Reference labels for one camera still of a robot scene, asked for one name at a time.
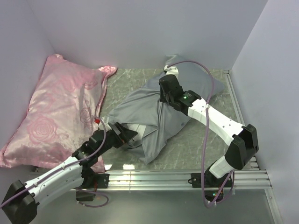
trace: pink satin pillowcase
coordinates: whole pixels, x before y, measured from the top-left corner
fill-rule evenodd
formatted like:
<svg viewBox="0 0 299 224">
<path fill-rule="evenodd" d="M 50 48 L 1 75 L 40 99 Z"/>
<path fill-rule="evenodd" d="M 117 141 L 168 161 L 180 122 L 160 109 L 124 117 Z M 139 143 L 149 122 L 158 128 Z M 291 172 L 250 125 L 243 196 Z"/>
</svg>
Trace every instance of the pink satin pillowcase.
<svg viewBox="0 0 299 224">
<path fill-rule="evenodd" d="M 99 115 L 107 78 L 116 70 L 93 70 L 61 55 L 49 56 L 26 118 L 0 151 L 0 167 L 54 168 L 66 160 L 98 128 L 94 115 Z M 105 171 L 101 157 L 93 170 Z"/>
</svg>

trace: gray wall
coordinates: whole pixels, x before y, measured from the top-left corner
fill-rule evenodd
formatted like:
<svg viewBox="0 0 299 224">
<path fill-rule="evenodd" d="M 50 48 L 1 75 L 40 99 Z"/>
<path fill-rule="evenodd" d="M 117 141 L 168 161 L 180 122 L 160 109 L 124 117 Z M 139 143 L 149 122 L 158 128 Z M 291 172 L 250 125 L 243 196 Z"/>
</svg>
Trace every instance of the gray wall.
<svg viewBox="0 0 299 224">
<path fill-rule="evenodd" d="M 258 162 L 287 224 L 299 221 L 298 9 L 297 0 L 269 0 L 232 69 L 245 120 L 257 127 Z"/>
<path fill-rule="evenodd" d="M 267 0 L 28 0 L 55 51 L 90 67 L 180 53 L 231 69 Z"/>
<path fill-rule="evenodd" d="M 53 54 L 47 37 L 24 0 L 0 1 L 0 148 L 20 125 L 46 57 Z M 0 168 L 0 201 L 9 185 L 26 180 L 28 167 Z M 0 223 L 8 224 L 0 210 Z"/>
</svg>

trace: pink cushion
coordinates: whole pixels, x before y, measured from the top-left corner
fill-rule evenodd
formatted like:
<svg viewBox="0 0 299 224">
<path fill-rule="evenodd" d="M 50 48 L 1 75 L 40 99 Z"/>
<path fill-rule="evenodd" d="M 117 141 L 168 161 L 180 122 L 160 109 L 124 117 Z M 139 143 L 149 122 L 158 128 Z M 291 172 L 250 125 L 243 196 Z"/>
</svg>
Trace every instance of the pink cushion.
<svg viewBox="0 0 299 224">
<path fill-rule="evenodd" d="M 49 56 L 26 118 L 0 151 L 0 166 L 54 168 L 67 159 L 98 128 L 94 115 L 99 115 L 107 78 L 116 70 L 93 70 L 61 55 Z M 105 171 L 101 157 L 93 170 Z"/>
</svg>

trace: gray marble tabletop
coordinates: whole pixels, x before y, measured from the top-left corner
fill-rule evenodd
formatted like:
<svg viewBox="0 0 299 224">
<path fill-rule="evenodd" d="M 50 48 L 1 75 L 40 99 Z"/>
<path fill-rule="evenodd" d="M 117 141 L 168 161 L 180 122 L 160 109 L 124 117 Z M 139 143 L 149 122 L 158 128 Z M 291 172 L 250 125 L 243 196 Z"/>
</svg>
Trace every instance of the gray marble tabletop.
<svg viewBox="0 0 299 224">
<path fill-rule="evenodd" d="M 141 87 L 147 80 L 161 72 L 161 69 L 118 69 L 117 73 L 108 79 L 101 117 L 121 103 L 131 91 Z M 226 87 L 223 92 L 211 99 L 211 106 L 236 120 L 223 70 L 211 70 L 211 73 Z M 153 162 L 146 165 L 129 151 L 112 148 L 103 154 L 105 168 L 107 170 L 198 169 L 201 165 L 204 135 L 205 126 L 192 119 L 177 135 L 168 140 L 167 145 Z M 227 148 L 224 141 L 210 131 L 206 146 L 205 168 L 224 155 Z"/>
</svg>

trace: robotic arm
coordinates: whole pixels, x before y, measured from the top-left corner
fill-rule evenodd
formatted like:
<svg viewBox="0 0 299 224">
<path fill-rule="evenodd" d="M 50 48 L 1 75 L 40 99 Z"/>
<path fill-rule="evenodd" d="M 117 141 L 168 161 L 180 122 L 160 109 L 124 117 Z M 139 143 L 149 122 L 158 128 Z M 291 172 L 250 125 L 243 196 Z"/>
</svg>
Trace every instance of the robotic arm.
<svg viewBox="0 0 299 224">
<path fill-rule="evenodd" d="M 168 103 L 175 110 L 184 113 L 206 125 L 206 111 L 209 111 L 209 128 L 229 146 L 224 156 L 205 171 L 205 182 L 219 186 L 228 173 L 241 170 L 258 151 L 256 129 L 232 121 L 202 99 L 193 91 L 183 91 L 175 75 L 166 75 L 159 80 L 160 101 Z M 129 143 L 138 133 L 124 128 L 119 123 L 107 125 L 110 128 L 104 140 L 104 130 L 97 130 L 71 157 L 44 175 L 21 183 L 14 182 L 3 200 L 3 209 L 12 224 L 29 224 L 37 211 L 72 188 L 92 188 L 96 174 L 91 166 L 98 157 L 112 147 L 119 148 Z"/>
</svg>

